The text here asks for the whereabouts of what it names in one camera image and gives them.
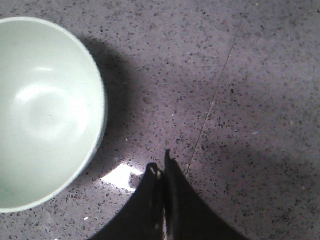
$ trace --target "white bowl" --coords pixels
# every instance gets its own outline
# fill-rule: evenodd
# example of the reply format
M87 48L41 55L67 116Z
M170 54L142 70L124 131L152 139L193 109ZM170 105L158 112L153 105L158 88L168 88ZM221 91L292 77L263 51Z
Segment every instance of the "white bowl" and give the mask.
M64 190L99 147L107 102L97 65L64 28L0 20L0 213Z

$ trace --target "bowl rim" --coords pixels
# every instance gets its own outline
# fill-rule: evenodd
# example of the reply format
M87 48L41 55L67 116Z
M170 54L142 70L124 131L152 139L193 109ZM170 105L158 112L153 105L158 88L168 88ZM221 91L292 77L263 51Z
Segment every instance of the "bowl rim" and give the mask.
M84 169L89 165L89 163L91 162L91 160L95 156L95 154L98 151L98 148L100 147L101 142L103 140L103 137L104 137L104 134L106 131L106 127L107 127L107 119L108 119L107 91L106 91L106 87L105 87L104 81L102 79L101 73L99 71L99 68L97 66L96 61L94 60L93 56L90 54L89 50L85 47L85 45L76 36L74 36L67 29L65 29L64 27L62 27L56 23L53 23L53 22L50 22L50 21L47 21L47 20L44 20L41 18L37 18L37 17L17 16L17 17L8 17L8 18L0 19L0 25L10 23L10 22L32 22L32 23L43 24L43 25L46 25L48 27L53 28L55 31L59 31L59 32L63 33L67 38L71 39L79 47L79 49L85 54L85 56L88 58L88 60L93 63L92 66L94 67L94 71L97 73L97 76L98 76L97 80L101 84L101 95L102 95L101 102L103 105L103 109L101 110L102 111L101 112L101 119L99 121L101 124L97 128L98 130L97 130L97 133L96 133L94 140L91 143L90 151L87 153L87 156L83 159L82 163L75 170L75 172L71 175L71 177L64 184L62 184L58 189L54 190L53 192L51 192L47 196L42 197L41 199L36 200L34 202L31 202L31 203L28 203L25 205L21 205L21 206L17 206L17 207L8 207L8 208L1 208L0 207L0 213L14 213L14 212L21 212L21 211L32 209L34 207L37 207L37 206L51 200L52 198L54 198L55 196L60 194L63 190L65 190L84 171Z

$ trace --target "black object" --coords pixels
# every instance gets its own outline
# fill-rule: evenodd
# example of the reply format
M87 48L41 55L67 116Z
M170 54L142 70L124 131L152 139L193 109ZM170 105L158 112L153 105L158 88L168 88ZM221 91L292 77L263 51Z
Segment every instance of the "black object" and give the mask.
M164 174L148 164L130 200L91 240L162 240L164 210L169 240L246 240L201 200L170 150Z

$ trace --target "speckled floor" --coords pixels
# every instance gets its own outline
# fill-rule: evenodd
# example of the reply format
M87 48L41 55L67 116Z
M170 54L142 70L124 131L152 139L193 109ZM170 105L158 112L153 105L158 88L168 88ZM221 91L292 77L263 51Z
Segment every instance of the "speckled floor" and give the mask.
M84 240L172 149L251 240L320 239L320 1L3 0L0 18L64 26L94 55L110 117L86 171L0 214L0 239Z

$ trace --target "floor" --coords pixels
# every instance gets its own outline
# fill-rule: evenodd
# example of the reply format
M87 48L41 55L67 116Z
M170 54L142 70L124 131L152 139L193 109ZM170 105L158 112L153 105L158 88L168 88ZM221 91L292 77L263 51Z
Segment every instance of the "floor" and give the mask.
M0 214L0 239L91 237L168 148L250 240L320 239L320 1L2 1L0 18L15 16L57 23L86 45L109 121L71 186Z

